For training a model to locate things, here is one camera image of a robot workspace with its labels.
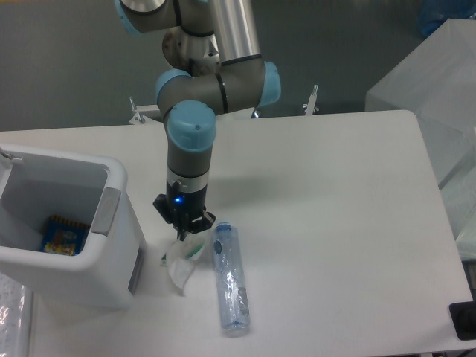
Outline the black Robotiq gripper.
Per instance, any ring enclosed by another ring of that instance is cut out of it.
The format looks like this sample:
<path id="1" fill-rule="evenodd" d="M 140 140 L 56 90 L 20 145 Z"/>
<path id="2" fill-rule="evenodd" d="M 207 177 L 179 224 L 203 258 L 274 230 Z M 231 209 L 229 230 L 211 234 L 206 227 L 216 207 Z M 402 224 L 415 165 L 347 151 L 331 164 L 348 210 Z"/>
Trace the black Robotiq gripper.
<path id="1" fill-rule="evenodd" d="M 162 219 L 176 230 L 179 240 L 184 241 L 188 234 L 209 230 L 216 221 L 215 215 L 204 211 L 206 192 L 207 187 L 185 193 L 167 185 L 166 195 L 158 194 L 152 205 Z"/>

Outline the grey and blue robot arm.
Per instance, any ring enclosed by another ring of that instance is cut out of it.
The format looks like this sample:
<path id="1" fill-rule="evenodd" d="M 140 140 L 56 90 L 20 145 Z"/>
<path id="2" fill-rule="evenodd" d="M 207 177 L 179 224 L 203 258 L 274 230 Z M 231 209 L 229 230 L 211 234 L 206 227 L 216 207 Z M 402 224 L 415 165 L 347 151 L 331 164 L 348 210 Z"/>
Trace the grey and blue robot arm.
<path id="1" fill-rule="evenodd" d="M 167 191 L 153 205 L 184 240 L 216 219 L 205 197 L 217 116 L 277 102 L 280 76 L 262 58 L 250 1 L 116 1 L 115 8 L 130 33 L 177 28 L 216 40 L 218 67 L 211 73 L 173 68 L 155 84 L 167 136 Z"/>

